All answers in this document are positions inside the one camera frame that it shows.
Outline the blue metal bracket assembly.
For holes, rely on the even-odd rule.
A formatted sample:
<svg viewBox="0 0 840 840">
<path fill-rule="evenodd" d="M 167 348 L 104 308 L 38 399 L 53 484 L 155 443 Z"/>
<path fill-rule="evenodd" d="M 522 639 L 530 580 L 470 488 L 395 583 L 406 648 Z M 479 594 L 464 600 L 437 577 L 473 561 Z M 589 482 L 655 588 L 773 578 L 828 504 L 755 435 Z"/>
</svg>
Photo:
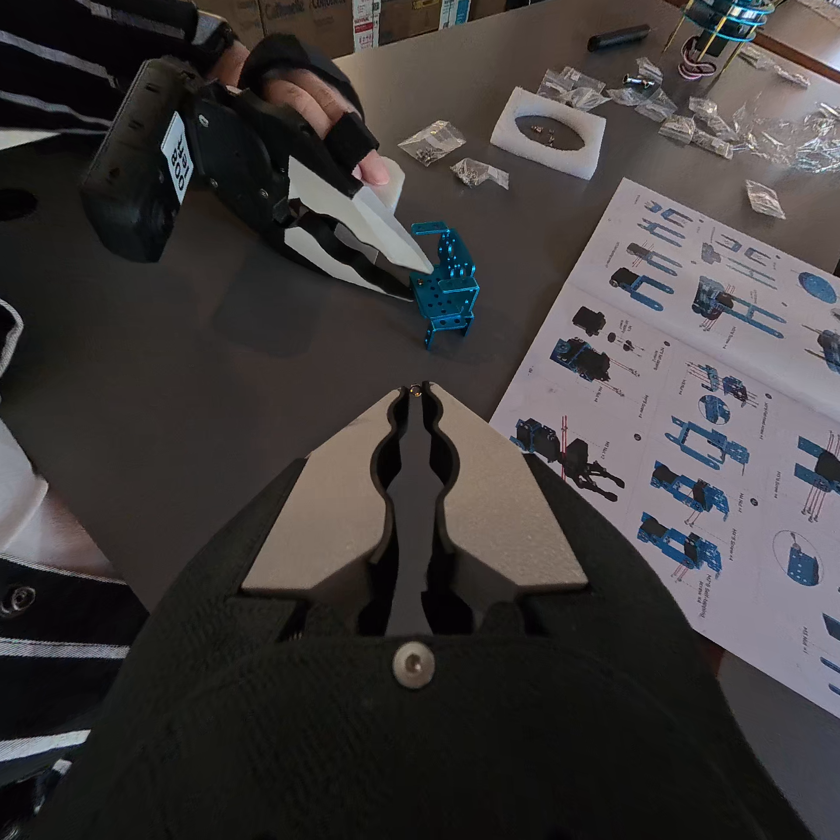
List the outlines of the blue metal bracket assembly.
<svg viewBox="0 0 840 840">
<path fill-rule="evenodd" d="M 445 222 L 412 225 L 415 237 L 437 235 L 438 262 L 432 271 L 409 273 L 409 284 L 419 311 L 427 320 L 424 344 L 431 350 L 434 337 L 442 331 L 457 331 L 463 336 L 474 320 L 474 306 L 480 293 L 476 263 L 456 230 Z"/>
</svg>

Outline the printed instruction manual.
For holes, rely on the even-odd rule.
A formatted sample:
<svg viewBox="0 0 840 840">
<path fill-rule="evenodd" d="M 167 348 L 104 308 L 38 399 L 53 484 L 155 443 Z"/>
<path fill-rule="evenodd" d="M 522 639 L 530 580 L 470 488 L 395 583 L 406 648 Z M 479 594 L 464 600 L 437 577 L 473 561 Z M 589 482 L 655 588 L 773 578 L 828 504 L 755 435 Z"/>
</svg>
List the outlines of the printed instruction manual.
<svg viewBox="0 0 840 840">
<path fill-rule="evenodd" d="M 689 624 L 838 716 L 838 278 L 623 179 L 491 419 Z"/>
</svg>

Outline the black cylindrical tool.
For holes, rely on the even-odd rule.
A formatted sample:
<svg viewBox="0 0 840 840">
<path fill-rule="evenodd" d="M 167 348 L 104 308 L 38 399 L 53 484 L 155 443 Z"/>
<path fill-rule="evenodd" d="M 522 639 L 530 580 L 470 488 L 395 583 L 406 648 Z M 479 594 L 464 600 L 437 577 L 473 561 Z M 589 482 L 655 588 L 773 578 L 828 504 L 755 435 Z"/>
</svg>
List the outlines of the black cylindrical tool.
<svg viewBox="0 0 840 840">
<path fill-rule="evenodd" d="M 616 49 L 643 42 L 652 31 L 648 24 L 610 30 L 589 37 L 586 48 L 590 53 Z"/>
</svg>

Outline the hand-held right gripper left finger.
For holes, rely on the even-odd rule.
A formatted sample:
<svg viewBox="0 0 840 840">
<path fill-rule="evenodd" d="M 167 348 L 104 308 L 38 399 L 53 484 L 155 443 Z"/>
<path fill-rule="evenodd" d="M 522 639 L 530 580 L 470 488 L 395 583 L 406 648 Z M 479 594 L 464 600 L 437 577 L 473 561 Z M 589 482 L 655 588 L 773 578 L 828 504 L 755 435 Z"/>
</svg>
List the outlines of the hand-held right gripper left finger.
<svg viewBox="0 0 840 840">
<path fill-rule="evenodd" d="M 383 635 L 398 572 L 388 488 L 402 468 L 409 391 L 388 392 L 311 451 L 242 584 L 248 595 L 323 605 Z"/>
</svg>

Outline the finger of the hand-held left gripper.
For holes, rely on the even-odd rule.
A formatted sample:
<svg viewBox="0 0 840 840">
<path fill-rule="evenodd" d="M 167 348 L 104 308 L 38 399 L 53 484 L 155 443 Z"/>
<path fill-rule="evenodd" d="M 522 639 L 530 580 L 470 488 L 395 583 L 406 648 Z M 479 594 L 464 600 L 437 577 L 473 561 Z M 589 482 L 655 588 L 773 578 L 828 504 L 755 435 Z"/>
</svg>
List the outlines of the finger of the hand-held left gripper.
<svg viewBox="0 0 840 840">
<path fill-rule="evenodd" d="M 349 245 L 338 235 L 349 229 L 337 219 L 304 213 L 282 231 L 281 253 L 301 266 L 388 297 L 414 302 L 412 289 L 371 259 L 374 249 Z"/>
<path fill-rule="evenodd" d="M 424 275 L 433 271 L 425 253 L 373 188 L 353 178 L 352 185 L 359 190 L 347 196 L 293 156 L 289 158 L 288 174 L 289 197 L 297 198 L 308 211 L 335 219 L 395 266 Z"/>
</svg>

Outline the crumpled clear plastic wrap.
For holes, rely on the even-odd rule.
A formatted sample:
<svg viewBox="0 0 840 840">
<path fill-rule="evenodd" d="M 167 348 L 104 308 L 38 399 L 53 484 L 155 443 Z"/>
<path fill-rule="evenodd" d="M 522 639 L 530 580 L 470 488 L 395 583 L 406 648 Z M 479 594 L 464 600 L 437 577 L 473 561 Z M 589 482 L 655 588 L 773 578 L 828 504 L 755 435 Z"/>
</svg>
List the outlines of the crumpled clear plastic wrap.
<svg viewBox="0 0 840 840">
<path fill-rule="evenodd" d="M 743 104 L 732 115 L 736 150 L 786 170 L 839 173 L 839 108 L 826 102 L 800 119 L 760 117 Z"/>
</svg>

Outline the small clear parts bag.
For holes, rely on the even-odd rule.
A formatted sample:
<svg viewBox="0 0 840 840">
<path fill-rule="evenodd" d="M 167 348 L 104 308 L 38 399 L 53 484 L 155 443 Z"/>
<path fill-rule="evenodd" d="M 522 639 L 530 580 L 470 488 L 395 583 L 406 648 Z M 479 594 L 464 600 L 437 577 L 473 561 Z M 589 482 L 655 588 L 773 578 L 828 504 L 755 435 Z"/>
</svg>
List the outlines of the small clear parts bag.
<svg viewBox="0 0 840 840">
<path fill-rule="evenodd" d="M 775 190 L 752 180 L 745 180 L 744 185 L 749 204 L 755 213 L 780 220 L 786 219 Z"/>
</svg>

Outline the person's left forearm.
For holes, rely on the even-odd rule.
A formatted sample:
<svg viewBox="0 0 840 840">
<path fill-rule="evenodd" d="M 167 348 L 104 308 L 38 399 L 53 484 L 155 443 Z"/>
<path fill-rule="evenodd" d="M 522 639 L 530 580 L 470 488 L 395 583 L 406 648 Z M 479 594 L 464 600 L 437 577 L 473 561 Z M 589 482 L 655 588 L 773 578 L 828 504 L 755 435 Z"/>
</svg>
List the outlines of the person's left forearm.
<svg viewBox="0 0 840 840">
<path fill-rule="evenodd" d="M 193 2 L 2 1 L 2 148 L 20 144 L 10 132 L 104 134 L 146 60 L 235 86 L 248 54 Z"/>
</svg>

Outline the pile of small plastic bags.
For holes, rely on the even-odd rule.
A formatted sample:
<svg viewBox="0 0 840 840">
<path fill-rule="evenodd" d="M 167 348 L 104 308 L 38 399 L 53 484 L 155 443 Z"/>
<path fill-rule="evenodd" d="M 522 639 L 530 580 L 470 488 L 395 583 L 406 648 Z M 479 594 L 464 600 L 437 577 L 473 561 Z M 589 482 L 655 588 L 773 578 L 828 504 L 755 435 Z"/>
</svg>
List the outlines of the pile of small plastic bags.
<svg viewBox="0 0 840 840">
<path fill-rule="evenodd" d="M 608 88 L 606 84 L 571 66 L 562 70 L 548 69 L 537 89 L 537 95 L 552 99 L 584 112 L 608 102 L 632 109 L 658 125 L 658 133 L 667 140 L 687 146 L 695 145 L 724 160 L 731 160 L 736 150 L 733 127 L 721 116 L 718 104 L 706 97 L 691 96 L 687 113 L 680 113 L 676 102 L 662 88 L 661 70 L 647 58 L 637 61 L 635 76 L 654 81 L 651 87 L 637 89 Z"/>
</svg>

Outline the dark grey desk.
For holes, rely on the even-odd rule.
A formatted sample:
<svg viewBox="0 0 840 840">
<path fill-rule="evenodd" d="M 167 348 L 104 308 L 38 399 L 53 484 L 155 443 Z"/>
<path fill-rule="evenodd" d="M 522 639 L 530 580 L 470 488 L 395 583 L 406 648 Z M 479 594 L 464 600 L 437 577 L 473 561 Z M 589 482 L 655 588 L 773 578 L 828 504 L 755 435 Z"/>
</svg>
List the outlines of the dark grey desk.
<svg viewBox="0 0 840 840">
<path fill-rule="evenodd" d="M 2 418 L 50 488 L 149 607 L 204 543 L 294 458 L 399 385 L 441 384 L 494 413 L 624 178 L 735 226 L 745 180 L 777 193 L 785 253 L 831 273 L 838 180 L 723 161 L 610 106 L 589 182 L 492 148 L 513 88 L 551 67 L 614 84 L 654 59 L 676 21 L 662 2 L 545 2 L 346 56 L 373 134 L 406 174 L 398 216 L 444 220 L 477 263 L 469 336 L 424 348 L 413 304 L 311 276 L 191 190 L 160 263 L 102 248 L 81 209 L 88 147 L 56 138 L 2 153 L 2 187 L 32 193 L 2 222 L 2 298 L 24 333 L 2 379 Z M 589 37 L 649 25 L 641 43 L 590 53 Z M 466 143 L 423 167 L 398 144 L 444 120 Z M 465 158 L 509 189 L 461 183 Z"/>
</svg>

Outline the white foam block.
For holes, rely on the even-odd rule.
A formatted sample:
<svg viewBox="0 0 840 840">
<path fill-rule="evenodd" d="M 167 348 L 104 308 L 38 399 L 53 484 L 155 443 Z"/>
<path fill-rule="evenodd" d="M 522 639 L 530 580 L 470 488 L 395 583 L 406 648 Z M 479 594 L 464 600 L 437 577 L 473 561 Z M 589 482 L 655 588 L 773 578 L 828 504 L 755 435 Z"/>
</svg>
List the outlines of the white foam block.
<svg viewBox="0 0 840 840">
<path fill-rule="evenodd" d="M 581 138 L 583 146 L 578 150 L 560 150 L 532 140 L 517 126 L 517 120 L 525 117 L 543 117 L 561 123 Z M 605 118 L 515 87 L 493 129 L 490 143 L 521 159 L 589 181 L 599 163 L 605 131 Z"/>
</svg>

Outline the person's torso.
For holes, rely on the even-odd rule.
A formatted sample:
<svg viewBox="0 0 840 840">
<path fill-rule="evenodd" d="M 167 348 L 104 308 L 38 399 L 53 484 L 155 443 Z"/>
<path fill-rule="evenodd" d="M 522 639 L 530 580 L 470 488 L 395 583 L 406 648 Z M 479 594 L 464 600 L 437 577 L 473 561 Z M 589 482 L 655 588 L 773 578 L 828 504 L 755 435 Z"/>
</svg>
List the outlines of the person's torso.
<svg viewBox="0 0 840 840">
<path fill-rule="evenodd" d="M 148 615 L 2 423 L 2 838 L 67 773 Z"/>
</svg>

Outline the person's left hand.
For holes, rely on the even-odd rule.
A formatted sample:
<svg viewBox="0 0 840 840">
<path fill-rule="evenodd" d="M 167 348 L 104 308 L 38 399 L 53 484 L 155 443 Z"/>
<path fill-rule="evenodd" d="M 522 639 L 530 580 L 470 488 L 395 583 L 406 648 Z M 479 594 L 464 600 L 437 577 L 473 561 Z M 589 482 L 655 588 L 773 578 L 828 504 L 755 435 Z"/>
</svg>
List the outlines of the person's left hand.
<svg viewBox="0 0 840 840">
<path fill-rule="evenodd" d="M 204 77 L 224 87 L 249 90 L 270 106 L 293 110 L 308 125 L 298 133 L 317 136 L 299 143 L 311 146 L 306 156 L 319 161 L 317 171 L 326 173 L 329 161 L 336 171 L 366 185 L 390 184 L 387 163 L 366 128 L 351 84 L 329 59 L 296 36 L 275 33 L 254 49 L 236 40 Z"/>
</svg>

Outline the stack of cardboard boxes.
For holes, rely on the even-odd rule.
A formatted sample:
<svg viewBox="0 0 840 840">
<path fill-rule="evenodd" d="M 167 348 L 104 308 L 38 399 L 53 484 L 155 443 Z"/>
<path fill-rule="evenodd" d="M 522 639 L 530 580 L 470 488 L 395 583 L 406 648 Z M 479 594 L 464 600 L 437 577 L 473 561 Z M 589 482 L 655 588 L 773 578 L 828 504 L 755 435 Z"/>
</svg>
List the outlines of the stack of cardboard boxes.
<svg viewBox="0 0 840 840">
<path fill-rule="evenodd" d="M 500 14 L 506 1 L 196 1 L 249 48 L 291 34 L 337 58 Z"/>
</svg>

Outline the clear bag of screws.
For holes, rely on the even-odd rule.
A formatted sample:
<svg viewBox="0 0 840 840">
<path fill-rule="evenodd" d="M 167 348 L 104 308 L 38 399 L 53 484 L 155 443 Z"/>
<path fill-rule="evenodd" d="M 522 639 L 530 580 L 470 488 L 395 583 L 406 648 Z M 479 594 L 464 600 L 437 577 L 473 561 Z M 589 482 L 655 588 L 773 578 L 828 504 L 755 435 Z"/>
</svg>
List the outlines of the clear bag of screws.
<svg viewBox="0 0 840 840">
<path fill-rule="evenodd" d="M 450 171 L 461 183 L 470 188 L 491 182 L 505 191 L 509 189 L 509 174 L 482 161 L 465 158 L 453 164 Z"/>
<path fill-rule="evenodd" d="M 423 167 L 440 161 L 466 144 L 466 137 L 451 122 L 438 120 L 398 144 Z"/>
</svg>

